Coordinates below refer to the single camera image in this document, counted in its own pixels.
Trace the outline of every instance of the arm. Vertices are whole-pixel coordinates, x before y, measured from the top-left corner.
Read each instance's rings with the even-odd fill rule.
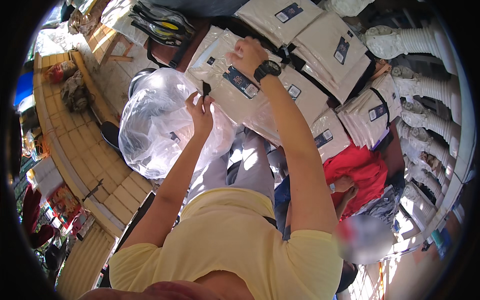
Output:
[[[229,54],[232,64],[250,77],[268,59],[260,43],[251,37],[238,41],[235,50],[243,57]],[[291,231],[313,229],[332,233],[338,220],[310,128],[277,77],[267,75],[260,84],[272,106],[287,157],[292,199]]]
[[[172,230],[192,180],[198,157],[213,127],[212,113],[210,112],[210,103],[213,99],[208,97],[204,102],[203,97],[200,97],[197,105],[194,105],[193,98],[196,95],[196,92],[191,94],[185,101],[187,110],[193,119],[195,130],[193,137],[158,188],[152,205],[120,249],[140,243],[151,243],[162,247],[167,234]]]

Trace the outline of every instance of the blue label tag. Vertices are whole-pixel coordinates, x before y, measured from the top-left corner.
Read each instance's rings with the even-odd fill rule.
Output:
[[[380,104],[377,107],[374,107],[368,111],[368,115],[370,116],[370,122],[375,121],[379,117],[383,116],[384,114],[387,113],[387,110],[385,109],[384,104]]]
[[[232,66],[223,73],[223,78],[230,81],[248,99],[252,99],[259,91],[259,88],[250,79]]]
[[[298,4],[293,3],[286,8],[282,9],[281,11],[275,14],[275,17],[280,20],[280,22],[285,23],[286,21],[290,20],[297,14],[301,13],[303,8],[300,8]]]
[[[338,46],[336,47],[334,57],[338,62],[340,62],[342,65],[345,63],[345,58],[347,57],[347,51],[348,48],[350,47],[350,44],[343,38],[343,36],[340,38],[340,42],[338,43]]]
[[[317,148],[320,148],[321,146],[325,145],[329,141],[333,140],[333,135],[330,132],[330,129],[327,129],[324,132],[322,132],[321,134],[319,134],[313,140],[315,141],[315,144],[317,144]]]

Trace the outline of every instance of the packaged shirt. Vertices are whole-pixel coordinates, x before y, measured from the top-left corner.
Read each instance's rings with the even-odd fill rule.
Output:
[[[378,91],[387,107],[371,88]],[[392,76],[384,73],[365,86],[358,97],[336,111],[355,145],[367,145],[372,149],[384,133],[387,123],[400,115],[402,107]]]
[[[322,13],[294,40],[293,53],[339,86],[367,48],[334,12]]]
[[[250,0],[235,16],[281,47],[290,44],[322,12],[310,0]]]
[[[278,78],[297,104],[308,126],[328,109],[326,106],[328,96],[293,68],[286,66]],[[270,142],[281,145],[269,102],[264,103],[256,113],[245,119],[244,124]]]
[[[198,90],[202,90],[202,81],[210,84],[210,96],[235,124],[241,124],[246,117],[253,114],[267,101],[259,85],[253,78],[248,78],[231,66],[226,54],[234,51],[240,39],[228,29],[219,33],[219,28],[212,26],[205,39],[198,47],[189,64],[187,77]],[[268,58],[277,63],[281,58],[267,51]]]
[[[350,139],[331,108],[310,126],[310,130],[323,162],[350,146]]]

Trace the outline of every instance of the decorative column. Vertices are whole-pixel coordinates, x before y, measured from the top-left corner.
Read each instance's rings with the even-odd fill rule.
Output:
[[[392,77],[400,97],[427,96],[442,101],[452,111],[453,121],[462,124],[462,102],[458,77],[452,76],[449,81],[440,81],[422,76],[405,66],[395,66]]]
[[[403,157],[403,160],[405,162],[405,168],[407,169],[407,172],[413,177],[413,179],[425,184],[430,189],[430,191],[433,192],[435,198],[444,198],[444,194],[442,193],[442,186],[438,183],[437,179],[435,179],[430,172],[427,172],[426,170],[421,169],[419,166],[416,166],[406,156]]]
[[[326,0],[322,2],[323,9],[328,12],[336,12],[340,17],[355,17],[367,5],[375,0]]]
[[[369,28],[360,40],[377,57],[385,60],[400,54],[431,53],[444,62],[446,70],[457,74],[448,39],[437,22],[426,28],[394,29],[385,25]]]
[[[445,167],[445,176],[451,180],[455,159],[449,155],[448,149],[432,138],[428,132],[422,128],[408,126],[401,121],[396,125],[398,136],[408,140],[409,144],[418,151],[425,151],[440,160]]]
[[[414,103],[402,103],[402,119],[411,127],[424,127],[441,135],[450,145],[450,155],[454,158],[458,155],[460,142],[460,126],[455,122],[442,119],[429,109],[425,109],[415,99]]]
[[[422,211],[428,225],[437,213],[437,208],[430,201],[425,200],[423,196],[420,195],[417,187],[412,182],[406,183],[402,196],[411,200],[414,205]]]

